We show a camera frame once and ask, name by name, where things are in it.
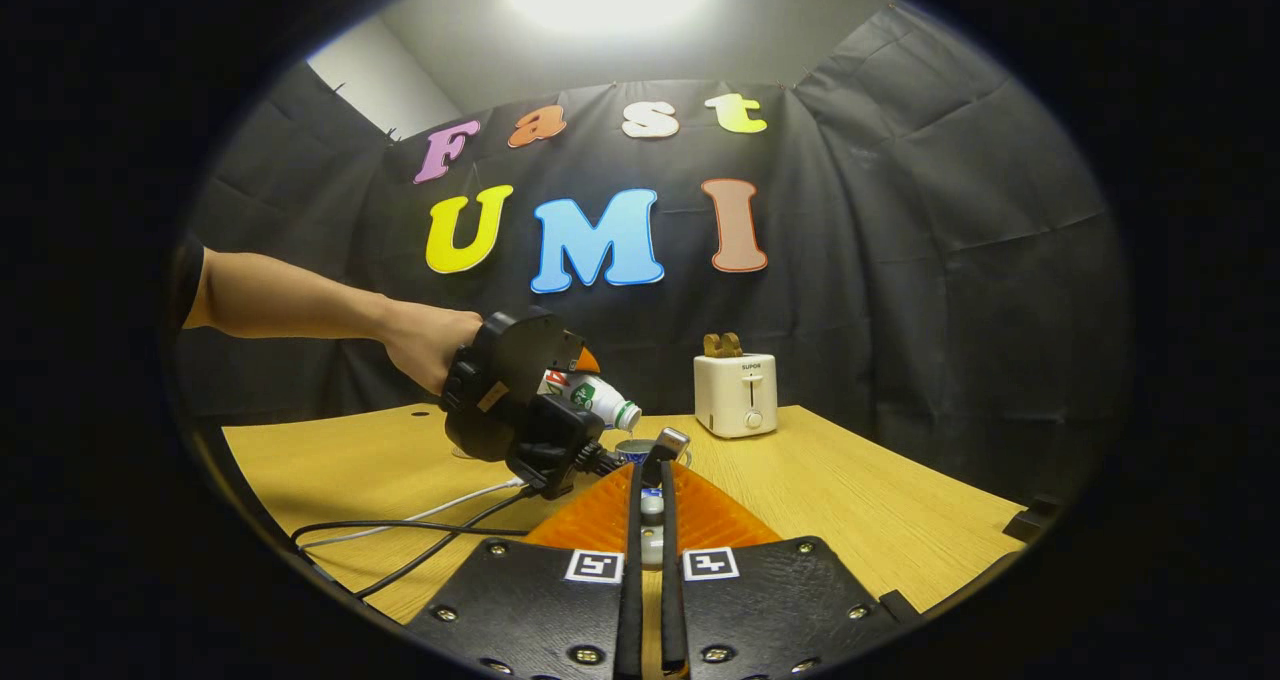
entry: hand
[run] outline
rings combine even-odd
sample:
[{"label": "hand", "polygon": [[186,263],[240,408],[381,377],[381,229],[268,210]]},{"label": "hand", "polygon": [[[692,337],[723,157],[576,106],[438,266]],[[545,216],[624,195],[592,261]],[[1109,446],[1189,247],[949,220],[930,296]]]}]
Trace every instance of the hand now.
[{"label": "hand", "polygon": [[481,324],[475,312],[393,301],[379,339],[401,373],[440,394],[458,346],[471,344]]}]

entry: bottle cap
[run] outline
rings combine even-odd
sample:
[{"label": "bottle cap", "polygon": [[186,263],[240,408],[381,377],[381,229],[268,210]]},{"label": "bottle cap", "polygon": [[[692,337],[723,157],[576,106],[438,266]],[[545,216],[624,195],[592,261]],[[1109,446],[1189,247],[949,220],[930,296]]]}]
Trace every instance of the bottle cap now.
[{"label": "bottle cap", "polygon": [[640,421],[641,415],[644,415],[644,411],[640,410],[635,402],[627,401],[618,409],[618,419],[613,423],[613,426],[625,433],[630,433],[635,429],[636,423]]}]

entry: plastic bottle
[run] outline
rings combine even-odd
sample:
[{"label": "plastic bottle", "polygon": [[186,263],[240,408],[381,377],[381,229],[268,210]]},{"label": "plastic bottle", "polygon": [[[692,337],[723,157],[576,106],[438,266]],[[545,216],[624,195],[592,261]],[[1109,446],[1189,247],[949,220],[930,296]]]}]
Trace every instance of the plastic bottle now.
[{"label": "plastic bottle", "polygon": [[585,407],[604,420],[605,429],[630,433],[635,430],[636,423],[644,415],[644,411],[635,402],[622,397],[622,393],[613,389],[612,384],[602,380],[599,375],[589,373],[548,370],[543,375],[541,384],[538,385],[538,393],[567,397],[573,405]]}]

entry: toaster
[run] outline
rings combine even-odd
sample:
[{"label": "toaster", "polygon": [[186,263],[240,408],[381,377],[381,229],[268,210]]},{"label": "toaster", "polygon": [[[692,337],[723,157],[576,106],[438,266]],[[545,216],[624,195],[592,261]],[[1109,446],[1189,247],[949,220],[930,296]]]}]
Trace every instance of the toaster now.
[{"label": "toaster", "polygon": [[772,355],[694,359],[694,415],[713,435],[745,438],[778,426],[778,375]]}]

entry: wooden table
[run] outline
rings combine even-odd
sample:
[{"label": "wooden table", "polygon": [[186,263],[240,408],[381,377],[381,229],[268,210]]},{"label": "wooden table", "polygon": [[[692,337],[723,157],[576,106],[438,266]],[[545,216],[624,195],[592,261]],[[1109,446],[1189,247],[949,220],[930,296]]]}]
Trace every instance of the wooden table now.
[{"label": "wooden table", "polygon": [[[818,535],[876,597],[901,590],[919,611],[941,602],[1023,543],[1001,533],[1023,506],[901,457],[804,410],[778,410],[778,430],[724,441],[692,416],[645,416],[636,437],[671,426],[692,439],[692,470],[749,507],[782,538]],[[500,462],[454,457],[439,407],[416,405],[365,415],[227,428],[237,462],[262,505],[292,531],[330,520],[402,519],[512,476]],[[607,432],[612,448],[627,435]],[[594,482],[579,476],[577,488]],[[461,522],[515,490],[499,490],[430,520]],[[557,502],[530,499],[485,521],[532,528]],[[317,531],[307,540],[355,530]],[[312,548],[317,565],[357,590],[411,561],[439,533],[393,529]],[[369,598],[408,622],[480,542],[463,535],[397,584]],[[645,676],[659,677],[660,575],[645,572]]]}]

